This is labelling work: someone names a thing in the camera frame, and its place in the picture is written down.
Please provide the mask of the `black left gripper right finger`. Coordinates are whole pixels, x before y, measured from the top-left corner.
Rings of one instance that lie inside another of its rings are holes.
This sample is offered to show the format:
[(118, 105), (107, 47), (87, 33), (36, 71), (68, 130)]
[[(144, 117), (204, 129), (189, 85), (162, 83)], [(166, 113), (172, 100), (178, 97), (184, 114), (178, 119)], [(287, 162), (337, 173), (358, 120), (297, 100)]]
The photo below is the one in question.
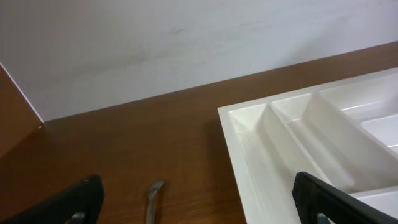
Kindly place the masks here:
[(302, 224), (397, 224), (397, 219), (307, 173), (296, 173), (292, 189)]

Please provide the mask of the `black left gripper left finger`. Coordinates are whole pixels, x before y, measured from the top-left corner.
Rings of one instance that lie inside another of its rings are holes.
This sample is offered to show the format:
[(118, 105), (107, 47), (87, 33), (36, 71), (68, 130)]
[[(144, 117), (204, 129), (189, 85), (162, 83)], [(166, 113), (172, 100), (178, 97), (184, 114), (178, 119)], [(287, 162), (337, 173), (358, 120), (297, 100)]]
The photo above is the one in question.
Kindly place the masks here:
[(102, 178), (93, 174), (2, 223), (95, 224), (103, 202)]

